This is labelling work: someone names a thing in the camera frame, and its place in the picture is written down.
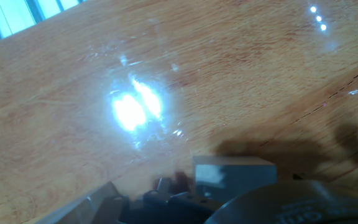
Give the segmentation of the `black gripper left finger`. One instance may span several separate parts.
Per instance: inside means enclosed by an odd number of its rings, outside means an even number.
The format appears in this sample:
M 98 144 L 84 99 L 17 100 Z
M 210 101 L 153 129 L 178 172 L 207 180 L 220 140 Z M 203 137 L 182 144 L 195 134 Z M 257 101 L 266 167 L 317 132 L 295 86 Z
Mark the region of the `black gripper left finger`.
M 172 181 L 161 178 L 158 186 L 124 207 L 119 218 L 126 224 L 200 224 L 223 203 L 189 191 L 173 193 Z

